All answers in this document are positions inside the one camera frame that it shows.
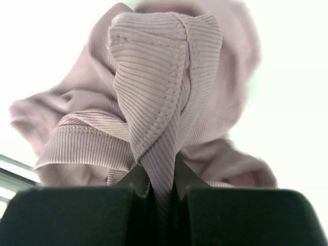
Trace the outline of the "aluminium mounting rail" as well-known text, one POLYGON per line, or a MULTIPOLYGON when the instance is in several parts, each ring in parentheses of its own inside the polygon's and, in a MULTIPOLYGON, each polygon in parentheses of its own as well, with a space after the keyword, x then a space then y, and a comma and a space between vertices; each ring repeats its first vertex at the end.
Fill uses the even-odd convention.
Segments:
POLYGON ((31 166, 1 155, 1 202, 8 203, 17 192, 36 186, 39 178, 31 166))

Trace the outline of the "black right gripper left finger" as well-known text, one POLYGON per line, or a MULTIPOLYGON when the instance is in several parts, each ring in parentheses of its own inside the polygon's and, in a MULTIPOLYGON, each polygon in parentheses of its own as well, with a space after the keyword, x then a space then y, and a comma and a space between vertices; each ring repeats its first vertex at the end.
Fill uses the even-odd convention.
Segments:
POLYGON ((157 245, 152 188, 141 166, 114 186, 32 188, 1 219, 1 245, 157 245))

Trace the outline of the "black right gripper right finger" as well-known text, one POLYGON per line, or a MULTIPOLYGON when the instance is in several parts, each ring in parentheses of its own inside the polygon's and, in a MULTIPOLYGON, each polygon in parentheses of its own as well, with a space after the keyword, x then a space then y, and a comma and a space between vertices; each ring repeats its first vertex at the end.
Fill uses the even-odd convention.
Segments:
POLYGON ((177 155, 171 245, 322 246, 327 238, 301 193, 213 188, 177 155))

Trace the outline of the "mauve pink tank top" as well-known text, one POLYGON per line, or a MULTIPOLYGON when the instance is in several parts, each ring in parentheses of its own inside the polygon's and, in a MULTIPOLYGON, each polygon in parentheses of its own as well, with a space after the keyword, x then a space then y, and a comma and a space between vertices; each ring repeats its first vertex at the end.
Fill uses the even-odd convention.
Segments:
POLYGON ((114 185, 143 166, 165 228, 177 154, 215 187, 277 185, 265 162, 225 138, 259 58, 241 1, 119 3, 58 85, 11 105, 11 123, 46 186, 114 185))

